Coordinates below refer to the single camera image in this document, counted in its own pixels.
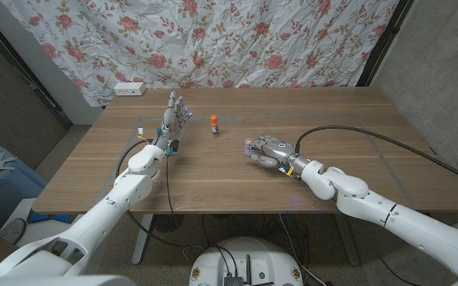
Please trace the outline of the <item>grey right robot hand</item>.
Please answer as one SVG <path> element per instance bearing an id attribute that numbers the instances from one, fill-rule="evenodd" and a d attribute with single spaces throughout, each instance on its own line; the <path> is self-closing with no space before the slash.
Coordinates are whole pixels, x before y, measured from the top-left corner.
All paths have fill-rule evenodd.
<path id="1" fill-rule="evenodd" d="M 246 139 L 244 154 L 266 168 L 278 168 L 287 176 L 297 179 L 310 162 L 310 159 L 296 152 L 290 143 L 270 135 Z"/>

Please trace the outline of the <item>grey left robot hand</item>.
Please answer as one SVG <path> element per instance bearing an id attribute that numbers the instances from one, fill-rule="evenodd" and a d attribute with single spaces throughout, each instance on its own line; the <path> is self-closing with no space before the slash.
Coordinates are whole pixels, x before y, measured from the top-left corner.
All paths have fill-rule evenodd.
<path id="1" fill-rule="evenodd" d="M 185 106 L 183 97 L 177 97 L 176 92 L 172 91 L 152 144 L 162 149 L 166 155 L 174 152 L 181 130 L 191 116 L 192 112 Z"/>

